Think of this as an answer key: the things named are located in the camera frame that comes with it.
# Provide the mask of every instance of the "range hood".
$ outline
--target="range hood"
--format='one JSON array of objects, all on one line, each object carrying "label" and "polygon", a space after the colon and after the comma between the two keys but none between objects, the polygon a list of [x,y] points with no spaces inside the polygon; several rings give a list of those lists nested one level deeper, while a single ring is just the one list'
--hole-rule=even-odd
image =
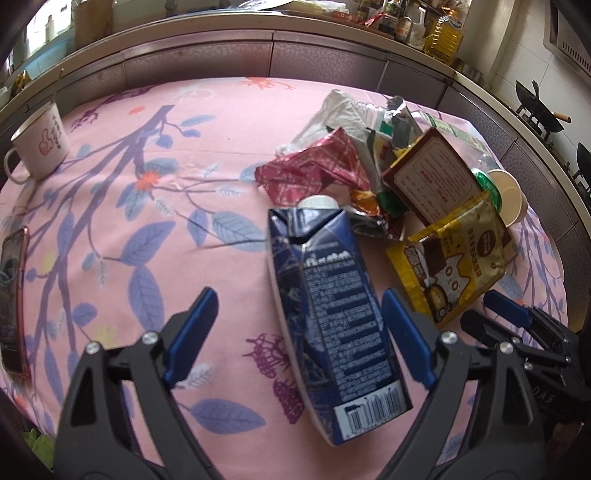
[{"label": "range hood", "polygon": [[588,23],[591,2],[589,0],[543,1],[545,3],[544,47],[569,65],[591,87],[589,54],[591,25]]}]

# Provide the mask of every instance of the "wooden pan handle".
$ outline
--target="wooden pan handle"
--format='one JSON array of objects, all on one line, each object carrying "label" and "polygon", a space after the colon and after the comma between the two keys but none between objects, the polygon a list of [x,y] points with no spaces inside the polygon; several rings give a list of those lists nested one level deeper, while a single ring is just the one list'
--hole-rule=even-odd
[{"label": "wooden pan handle", "polygon": [[565,115],[563,113],[554,112],[554,113],[552,113],[552,115],[554,115],[558,120],[562,120],[563,122],[566,122],[568,124],[573,123],[571,117],[569,117],[568,115]]}]

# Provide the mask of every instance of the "mug handle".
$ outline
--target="mug handle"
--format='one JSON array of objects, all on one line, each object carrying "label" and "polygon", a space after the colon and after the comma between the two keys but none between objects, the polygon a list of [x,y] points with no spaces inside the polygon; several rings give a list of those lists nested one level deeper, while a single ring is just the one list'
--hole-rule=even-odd
[{"label": "mug handle", "polygon": [[13,152],[16,152],[16,148],[12,147],[10,150],[8,150],[8,153],[4,156],[4,171],[6,172],[6,175],[8,175],[8,178],[11,179],[14,183],[16,183],[17,185],[22,185],[23,183],[25,183],[28,179],[31,178],[31,176],[29,175],[28,177],[24,178],[24,179],[18,179],[12,176],[12,173],[10,173],[10,169],[8,168],[8,157],[10,157],[10,155]]}]

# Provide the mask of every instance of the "silver screw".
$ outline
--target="silver screw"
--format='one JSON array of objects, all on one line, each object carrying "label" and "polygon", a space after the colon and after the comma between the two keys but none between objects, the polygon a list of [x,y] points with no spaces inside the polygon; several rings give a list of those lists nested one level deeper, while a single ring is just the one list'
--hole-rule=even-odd
[{"label": "silver screw", "polygon": [[457,335],[454,332],[443,332],[441,334],[441,341],[446,345],[453,345],[457,342]]},{"label": "silver screw", "polygon": [[94,355],[96,352],[100,350],[100,343],[99,342],[89,342],[86,344],[85,347],[86,353],[89,355]]},{"label": "silver screw", "polygon": [[501,353],[509,355],[510,353],[513,353],[513,345],[511,345],[509,342],[501,342],[499,345],[499,350]]},{"label": "silver screw", "polygon": [[146,332],[142,335],[142,343],[144,345],[153,345],[158,342],[158,333],[156,332]]}]

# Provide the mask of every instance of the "tablecloth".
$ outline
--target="tablecloth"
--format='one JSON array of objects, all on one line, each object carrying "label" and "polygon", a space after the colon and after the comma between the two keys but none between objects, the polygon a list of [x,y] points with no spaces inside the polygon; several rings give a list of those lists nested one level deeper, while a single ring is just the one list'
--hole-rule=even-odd
[{"label": "tablecloth", "polygon": [[[219,316],[174,396],[225,478],[377,476],[418,413],[424,388],[404,368],[409,413],[343,446],[325,443],[304,410],[280,334],[265,252],[271,203],[254,183],[254,169],[302,129],[332,88],[228,78],[117,93],[64,118],[71,150],[54,174],[4,186],[3,236],[20,225],[31,230],[24,333],[32,379],[19,382],[2,370],[0,385],[42,431],[56,433],[69,378],[90,339],[106,348],[133,343],[211,286]],[[377,93],[340,88],[385,105]],[[426,110],[482,138],[469,122]],[[454,144],[468,165],[482,166],[463,145]],[[563,279],[537,215],[530,208],[510,230],[507,274],[495,288],[566,323]],[[395,280],[386,243],[360,243],[381,297]],[[459,331],[458,323],[452,328]],[[442,460],[459,447],[474,390],[466,389]],[[125,396],[142,451],[157,460],[131,384]]]}]

